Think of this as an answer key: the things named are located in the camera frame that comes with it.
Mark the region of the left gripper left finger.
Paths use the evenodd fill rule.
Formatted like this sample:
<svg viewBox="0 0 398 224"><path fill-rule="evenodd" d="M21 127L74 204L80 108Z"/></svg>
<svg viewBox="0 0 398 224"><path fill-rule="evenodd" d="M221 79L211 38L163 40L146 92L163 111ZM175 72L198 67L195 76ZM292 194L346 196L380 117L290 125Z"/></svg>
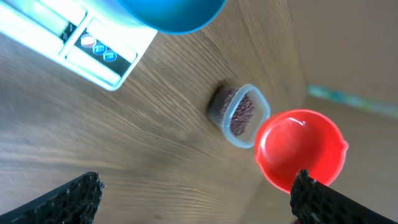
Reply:
<svg viewBox="0 0 398 224"><path fill-rule="evenodd" d="M96 172L76 179L1 215L1 223L93 223L104 184Z"/></svg>

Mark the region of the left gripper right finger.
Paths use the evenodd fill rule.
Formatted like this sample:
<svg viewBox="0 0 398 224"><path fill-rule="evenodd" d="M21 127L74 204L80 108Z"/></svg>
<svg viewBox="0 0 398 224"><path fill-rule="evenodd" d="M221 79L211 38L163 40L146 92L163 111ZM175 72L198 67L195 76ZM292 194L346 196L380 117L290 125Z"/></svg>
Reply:
<svg viewBox="0 0 398 224"><path fill-rule="evenodd" d="M290 207L299 224L397 224L311 178L307 170L296 175Z"/></svg>

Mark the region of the red measuring scoop blue handle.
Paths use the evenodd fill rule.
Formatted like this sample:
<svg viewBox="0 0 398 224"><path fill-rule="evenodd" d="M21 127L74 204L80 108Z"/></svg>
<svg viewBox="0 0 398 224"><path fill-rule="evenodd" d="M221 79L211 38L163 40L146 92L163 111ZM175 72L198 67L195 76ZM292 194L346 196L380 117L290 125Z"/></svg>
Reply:
<svg viewBox="0 0 398 224"><path fill-rule="evenodd" d="M332 184L343 169L348 148L329 117L314 110L288 110L261 125L254 160L271 185L289 194L303 169L322 184Z"/></svg>

